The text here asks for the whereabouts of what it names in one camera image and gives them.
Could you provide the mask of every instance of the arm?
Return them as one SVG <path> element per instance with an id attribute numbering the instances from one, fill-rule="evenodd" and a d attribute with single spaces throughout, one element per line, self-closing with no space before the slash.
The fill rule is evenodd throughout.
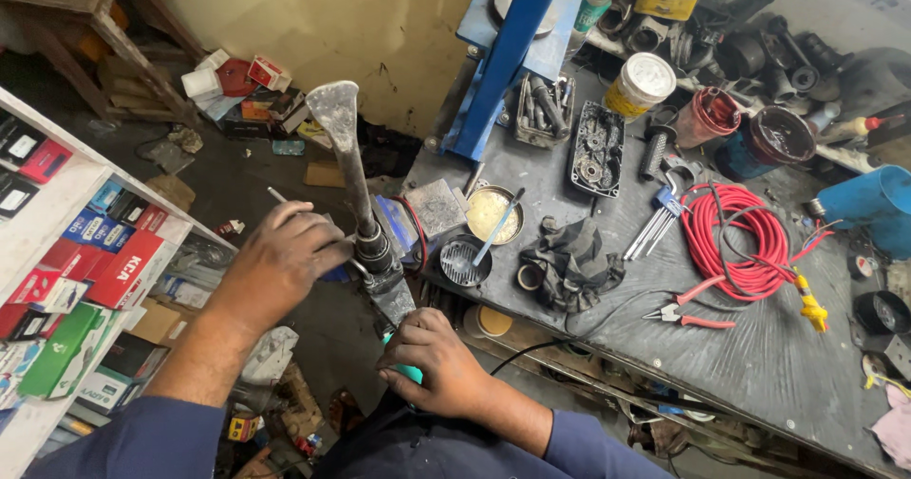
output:
<path id="1" fill-rule="evenodd" d="M 412 365 L 421 384 L 393 367 Z M 609 438 L 594 417 L 552 412 L 481 368 L 442 312 L 409 314 L 376 363 L 380 377 L 405 401 L 450 418 L 468 419 L 571 477 L 669 477 L 657 465 Z"/>
<path id="2" fill-rule="evenodd" d="M 251 348 L 353 252 L 342 230 L 312 209 L 302 202 L 275 207 L 143 397 L 37 462 L 28 477 L 211 476 L 222 405 Z"/>

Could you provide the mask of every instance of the red disc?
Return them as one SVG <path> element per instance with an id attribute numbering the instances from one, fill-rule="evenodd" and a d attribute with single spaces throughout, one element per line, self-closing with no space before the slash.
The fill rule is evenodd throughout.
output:
<path id="1" fill-rule="evenodd" d="M 247 76 L 250 71 L 250 62 L 243 59 L 231 58 L 221 68 L 215 71 L 222 82 L 225 96 L 247 96 L 259 86 L 256 81 Z"/>

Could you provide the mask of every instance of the red-handled pliers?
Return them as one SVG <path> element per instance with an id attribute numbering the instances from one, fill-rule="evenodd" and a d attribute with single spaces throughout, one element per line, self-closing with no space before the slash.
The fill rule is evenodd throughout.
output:
<path id="1" fill-rule="evenodd" d="M 689 315 L 679 315 L 677 314 L 677 309 L 686 304 L 691 299 L 695 298 L 708 287 L 712 287 L 716 283 L 724 280 L 724 275 L 716 276 L 709 278 L 696 287 L 687 290 L 683 294 L 678 294 L 675 296 L 674 303 L 670 303 L 668 306 L 660 310 L 655 310 L 649 315 L 643 316 L 643 319 L 660 319 L 667 322 L 679 322 L 681 326 L 686 326 L 687 324 L 692 324 L 693 326 L 701 326 L 702 328 L 713 328 L 715 330 L 724 330 L 726 328 L 734 328 L 737 326 L 736 322 L 733 321 L 709 321 L 707 319 L 701 319 L 698 317 L 692 317 Z"/>

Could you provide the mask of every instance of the red electrical wire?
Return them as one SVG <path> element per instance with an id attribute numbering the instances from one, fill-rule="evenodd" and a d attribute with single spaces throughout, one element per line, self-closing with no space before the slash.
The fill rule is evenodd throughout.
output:
<path id="1" fill-rule="evenodd" d="M 415 220 L 415 226 L 417 227 L 417 237 L 421 240 L 421 266 L 415 271 L 415 276 L 421 274 L 421 271 L 424 270 L 424 267 L 427 265 L 427 240 L 424 237 L 424 228 L 421 227 L 421 221 L 417 218 L 415 208 L 408 203 L 408 200 L 404 199 L 402 196 L 393 196 L 393 200 L 401 203 L 408 209 L 408 212 L 411 213 L 411 218 Z"/>
<path id="2" fill-rule="evenodd" d="M 751 206 L 765 206 L 765 203 L 756 194 L 743 187 L 728 184 L 715 184 L 714 186 L 722 200 L 723 210 L 730 211 L 730 214 Z M 706 187 L 709 185 L 699 184 L 690 191 Z M 689 194 L 681 199 L 683 204 L 686 204 L 687 197 Z M 715 197 L 711 192 L 703 194 L 692 201 L 689 209 L 691 212 L 684 211 L 680 216 L 680 221 L 686 232 L 689 254 L 692 256 L 693 262 L 706 278 L 725 276 L 721 253 L 718 251 L 718 244 L 714 238 L 714 228 L 721 225 Z M 716 287 L 732 298 L 743 301 L 768 298 L 785 281 L 793 283 L 795 275 L 790 270 L 791 262 L 815 248 L 822 240 L 822 238 L 817 239 L 807 249 L 789 257 L 788 237 L 781 228 L 781 222 L 772 212 L 761 209 L 751 210 L 742 214 L 729 226 L 753 233 L 756 238 L 757 252 L 752 257 L 764 262 L 762 264 L 752 260 L 727 262 L 734 282 L 743 290 L 755 295 L 745 296 L 729 279 L 716 284 Z"/>

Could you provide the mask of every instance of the yellow plug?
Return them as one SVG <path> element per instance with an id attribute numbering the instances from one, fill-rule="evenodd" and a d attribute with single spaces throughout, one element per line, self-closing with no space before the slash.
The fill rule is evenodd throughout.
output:
<path id="1" fill-rule="evenodd" d="M 829 312 L 819 306 L 819 302 L 816 301 L 813 295 L 813 290 L 810 290 L 810 284 L 807 283 L 806 278 L 800 272 L 797 272 L 797 278 L 794 279 L 794 287 L 797 287 L 797 291 L 800 292 L 800 298 L 803 299 L 803 310 L 800 311 L 800 315 L 809 319 L 817 332 L 825 333 L 827 328 L 826 318 L 829 317 Z"/>

